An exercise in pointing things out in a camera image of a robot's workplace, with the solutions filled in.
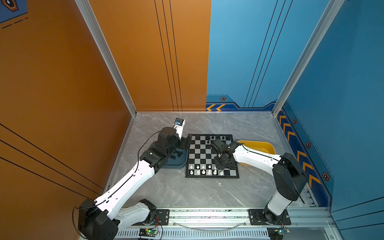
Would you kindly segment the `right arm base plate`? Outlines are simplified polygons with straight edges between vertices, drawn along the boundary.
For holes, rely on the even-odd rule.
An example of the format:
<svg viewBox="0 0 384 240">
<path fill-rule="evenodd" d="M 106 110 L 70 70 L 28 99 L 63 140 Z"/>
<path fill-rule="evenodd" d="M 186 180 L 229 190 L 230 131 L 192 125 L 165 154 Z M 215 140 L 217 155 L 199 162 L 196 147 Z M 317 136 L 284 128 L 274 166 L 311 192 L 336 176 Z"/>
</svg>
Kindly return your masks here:
<svg viewBox="0 0 384 240">
<path fill-rule="evenodd" d="M 292 224 L 287 210 L 284 210 L 279 216 L 268 209 L 249 209 L 248 214 L 252 226 L 281 224 L 289 226 Z"/>
</svg>

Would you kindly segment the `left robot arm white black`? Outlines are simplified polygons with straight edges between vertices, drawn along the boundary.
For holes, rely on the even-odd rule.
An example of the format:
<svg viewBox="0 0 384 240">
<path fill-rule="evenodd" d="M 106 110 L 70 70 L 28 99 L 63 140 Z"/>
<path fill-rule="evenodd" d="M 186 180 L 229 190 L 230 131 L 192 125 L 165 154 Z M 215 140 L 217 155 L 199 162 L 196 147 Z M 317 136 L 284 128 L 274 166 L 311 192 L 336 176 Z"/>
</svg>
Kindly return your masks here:
<svg viewBox="0 0 384 240">
<path fill-rule="evenodd" d="M 168 163 L 176 150 L 186 147 L 183 129 L 181 120 L 177 119 L 172 127 L 158 131 L 158 139 L 138 156 L 136 165 L 120 181 L 95 200 L 85 200 L 77 208 L 79 216 L 74 228 L 82 238 L 113 240 L 128 226 L 157 224 L 157 207 L 149 200 L 140 200 L 126 209 L 123 206 L 141 185 Z"/>
</svg>

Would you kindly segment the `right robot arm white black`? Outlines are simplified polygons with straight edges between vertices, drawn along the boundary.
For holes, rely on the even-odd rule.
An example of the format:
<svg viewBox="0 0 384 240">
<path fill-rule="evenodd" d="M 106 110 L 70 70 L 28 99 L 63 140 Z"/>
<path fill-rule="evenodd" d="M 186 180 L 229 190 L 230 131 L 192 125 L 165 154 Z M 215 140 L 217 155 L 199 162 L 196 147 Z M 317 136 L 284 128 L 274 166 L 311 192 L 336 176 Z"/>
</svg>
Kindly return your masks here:
<svg viewBox="0 0 384 240">
<path fill-rule="evenodd" d="M 276 191 L 263 210 L 264 221 L 270 225 L 282 222 L 287 207 L 301 197 L 301 192 L 308 182 L 308 175 L 289 153 L 272 155 L 253 150 L 238 142 L 227 145 L 219 139 L 211 142 L 211 149 L 217 154 L 214 158 L 217 169 L 231 168 L 237 163 L 242 163 L 274 177 Z"/>
</svg>

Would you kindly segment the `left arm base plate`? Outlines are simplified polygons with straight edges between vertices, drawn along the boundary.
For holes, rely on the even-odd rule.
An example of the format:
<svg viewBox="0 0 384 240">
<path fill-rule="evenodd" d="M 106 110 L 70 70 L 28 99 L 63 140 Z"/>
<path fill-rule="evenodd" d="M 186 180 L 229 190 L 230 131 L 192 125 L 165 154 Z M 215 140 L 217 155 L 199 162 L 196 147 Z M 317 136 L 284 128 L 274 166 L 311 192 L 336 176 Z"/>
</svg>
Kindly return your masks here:
<svg viewBox="0 0 384 240">
<path fill-rule="evenodd" d="M 148 224 L 146 223 L 135 223 L 133 226 L 155 226 L 158 221 L 162 226 L 167 226 L 170 219 L 170 209 L 157 209 L 154 219 Z"/>
</svg>

